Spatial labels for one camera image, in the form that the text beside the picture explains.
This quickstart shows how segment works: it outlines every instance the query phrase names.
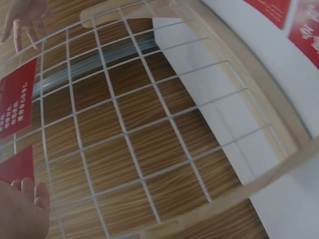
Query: wooden strip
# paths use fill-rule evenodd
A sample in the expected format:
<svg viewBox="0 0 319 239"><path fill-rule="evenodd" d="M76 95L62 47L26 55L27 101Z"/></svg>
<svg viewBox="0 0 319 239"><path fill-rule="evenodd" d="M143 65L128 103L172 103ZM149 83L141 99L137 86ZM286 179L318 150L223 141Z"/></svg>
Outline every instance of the wooden strip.
<svg viewBox="0 0 319 239"><path fill-rule="evenodd" d="M284 175L299 168L319 152L319 137L309 141L298 152L284 162L259 176L255 180L240 186L212 203L207 203L193 211L174 218L169 224L154 226L150 230L140 232L140 239L160 239L183 231L207 219L215 217L232 207L244 202L251 196L274 183Z"/></svg>

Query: wooden frame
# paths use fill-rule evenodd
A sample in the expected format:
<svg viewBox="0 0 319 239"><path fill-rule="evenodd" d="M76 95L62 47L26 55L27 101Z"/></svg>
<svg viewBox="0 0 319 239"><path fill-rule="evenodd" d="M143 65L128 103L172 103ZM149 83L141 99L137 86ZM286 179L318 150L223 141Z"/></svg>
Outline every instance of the wooden frame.
<svg viewBox="0 0 319 239"><path fill-rule="evenodd" d="M91 7L81 13L81 20L90 19L93 16L104 12L112 11L117 7L122 7L135 1L108 1L98 6ZM290 104L284 93L279 89L275 80L271 77L262 63L256 58L251 50L241 41L241 39L229 27L211 12L200 0L160 0L155 1L158 7L171 5L172 11L166 12L159 17L179 17L199 38L209 37L217 45L217 49L207 44L207 50L215 57L223 57L231 63L234 70L238 73L244 84L253 93L258 105L267 116L270 124L278 134L283 144L287 158L281 150L278 142L274 139L268 129L264 133L272 145L278 157L282 160L280 164L255 180L228 192L227 194L215 199L212 203L197 208L184 215L180 215L163 225L154 225L151 229L140 231L141 239L160 239L168 235L183 231L206 219L214 217L239 203L249 199L252 195L262 190L266 186L275 182L287 173L295 170L306 163L312 156L319 151L319 137L311 139L305 129L301 119L297 115L293 106ZM135 18L141 12L146 11L145 5L134 5L128 11L127 18ZM97 24L121 19L118 13L111 12L108 15L101 15L96 18ZM188 22L192 19L202 28L202 32L193 24ZM83 23L86 28L92 27L90 21ZM240 82L233 71L225 68L224 72L232 80L235 87L240 88ZM243 96L245 103L254 114L257 122L265 123L264 118L258 112L256 105L252 103L248 95Z"/></svg>

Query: floor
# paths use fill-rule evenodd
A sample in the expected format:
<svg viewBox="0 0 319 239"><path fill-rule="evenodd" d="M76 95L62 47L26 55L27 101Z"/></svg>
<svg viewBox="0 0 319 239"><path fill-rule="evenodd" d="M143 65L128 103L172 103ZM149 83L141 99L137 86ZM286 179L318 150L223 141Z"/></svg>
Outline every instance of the floor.
<svg viewBox="0 0 319 239"><path fill-rule="evenodd" d="M130 27L133 33L140 32L150 29L152 22L132 20ZM98 30L101 44L127 36L120 24L110 28ZM84 31L77 26L70 30L70 38ZM46 49L63 43L64 37L49 39ZM70 57L95 44L93 33L70 41ZM66 49L61 44L44 54L44 78L66 68ZM70 64L92 54L74 58ZM72 86L65 82L56 92L51 89L34 99L32 124L16 135L16 147L20 151L33 145L36 181L50 185L48 239L136 238L137 230L199 207L240 185L221 149L205 155L219 144L180 79L172 78L175 72L164 55L156 53L145 60L158 92L138 59L109 70L112 89L104 72L85 78L102 69L98 68L72 77ZM165 106L172 118L167 117ZM3 159L13 155L12 140L3 142L7 143L1 151ZM189 161L189 156L197 160ZM265 239L267 234L246 201L170 238Z"/></svg>

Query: white wall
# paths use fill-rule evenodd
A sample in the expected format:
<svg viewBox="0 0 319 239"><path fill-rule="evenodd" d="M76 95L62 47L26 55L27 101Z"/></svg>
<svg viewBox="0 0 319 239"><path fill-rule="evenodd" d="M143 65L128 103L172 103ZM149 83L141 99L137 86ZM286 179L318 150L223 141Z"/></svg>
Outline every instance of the white wall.
<svg viewBox="0 0 319 239"><path fill-rule="evenodd" d="M154 28L177 22L180 22L180 19L153 19ZM155 30L155 39L174 70L182 74L180 79L197 105L235 92L230 80L220 68L221 64L226 63L184 74L187 71L216 63L215 59L205 51L203 41L165 50L168 47L196 39L184 23ZM309 69L312 68L309 62L306 64L305 59L301 61ZM308 79L314 80L315 74L317 72L313 71ZM259 126L238 93L213 104L207 104L201 107L200 111L221 145L252 132ZM253 180L279 162L262 131L254 132L238 142L225 146L223 150L243 184ZM319 238L319 227L317 226L319 159L317 158L251 197L270 238Z"/></svg>
<svg viewBox="0 0 319 239"><path fill-rule="evenodd" d="M243 0L203 2L255 52L287 94L312 136L319 135L319 70L288 39L298 0L292 0L284 30Z"/></svg>

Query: red card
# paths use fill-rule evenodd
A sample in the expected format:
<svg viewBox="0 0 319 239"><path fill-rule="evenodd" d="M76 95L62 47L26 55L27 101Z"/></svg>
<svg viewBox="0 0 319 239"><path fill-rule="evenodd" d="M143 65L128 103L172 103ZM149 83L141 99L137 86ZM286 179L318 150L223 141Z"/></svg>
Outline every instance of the red card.
<svg viewBox="0 0 319 239"><path fill-rule="evenodd" d="M319 0L301 0L289 39L319 69Z"/></svg>
<svg viewBox="0 0 319 239"><path fill-rule="evenodd" d="M280 29L284 28L291 0L244 0Z"/></svg>
<svg viewBox="0 0 319 239"><path fill-rule="evenodd" d="M0 82L0 140L30 126L36 59Z"/></svg>
<svg viewBox="0 0 319 239"><path fill-rule="evenodd" d="M0 164L0 180L11 184L26 177L34 180L32 145Z"/></svg>

